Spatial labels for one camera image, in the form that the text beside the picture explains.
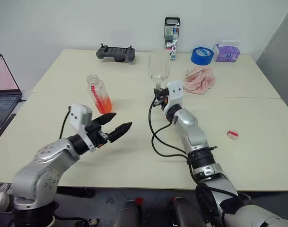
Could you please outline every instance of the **upside-down bottle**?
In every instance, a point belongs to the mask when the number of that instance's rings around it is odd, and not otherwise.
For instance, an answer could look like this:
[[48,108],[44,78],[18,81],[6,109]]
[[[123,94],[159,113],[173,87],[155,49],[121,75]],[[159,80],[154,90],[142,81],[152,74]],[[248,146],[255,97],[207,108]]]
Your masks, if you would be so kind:
[[96,75],[90,75],[87,77],[87,83],[88,91],[99,112],[101,114],[111,112],[112,104],[103,81]]

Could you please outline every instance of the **tissue box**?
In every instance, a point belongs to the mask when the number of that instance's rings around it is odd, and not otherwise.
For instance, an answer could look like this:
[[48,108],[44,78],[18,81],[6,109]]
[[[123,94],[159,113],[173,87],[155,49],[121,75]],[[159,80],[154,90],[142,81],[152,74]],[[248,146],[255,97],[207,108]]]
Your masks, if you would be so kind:
[[221,62],[235,62],[240,54],[240,51],[237,47],[234,46],[220,46],[216,44],[213,49],[214,61]]

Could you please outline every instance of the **laptop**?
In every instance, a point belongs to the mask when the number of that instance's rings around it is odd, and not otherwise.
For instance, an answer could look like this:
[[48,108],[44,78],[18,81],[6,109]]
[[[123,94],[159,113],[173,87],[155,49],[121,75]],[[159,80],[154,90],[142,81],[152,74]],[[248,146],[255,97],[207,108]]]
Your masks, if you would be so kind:
[[18,104],[22,93],[0,54],[0,127]]

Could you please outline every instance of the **blue tape roll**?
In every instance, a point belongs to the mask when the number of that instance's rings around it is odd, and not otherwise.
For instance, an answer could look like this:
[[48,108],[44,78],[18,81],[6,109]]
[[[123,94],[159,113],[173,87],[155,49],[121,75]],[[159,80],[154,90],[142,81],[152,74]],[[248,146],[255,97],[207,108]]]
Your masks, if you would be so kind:
[[192,51],[191,61],[197,65],[209,65],[213,55],[212,50],[205,47],[198,47]]

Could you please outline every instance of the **game controller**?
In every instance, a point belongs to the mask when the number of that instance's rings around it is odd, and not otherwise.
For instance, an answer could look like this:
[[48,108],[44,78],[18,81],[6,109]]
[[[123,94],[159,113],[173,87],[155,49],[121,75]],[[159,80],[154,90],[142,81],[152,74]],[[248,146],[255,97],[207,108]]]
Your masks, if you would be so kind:
[[104,57],[113,57],[115,61],[122,62],[126,59],[128,61],[133,61],[135,58],[135,49],[131,46],[128,48],[121,48],[121,47],[109,47],[109,46],[102,46],[96,52],[96,56],[99,59],[103,59]]

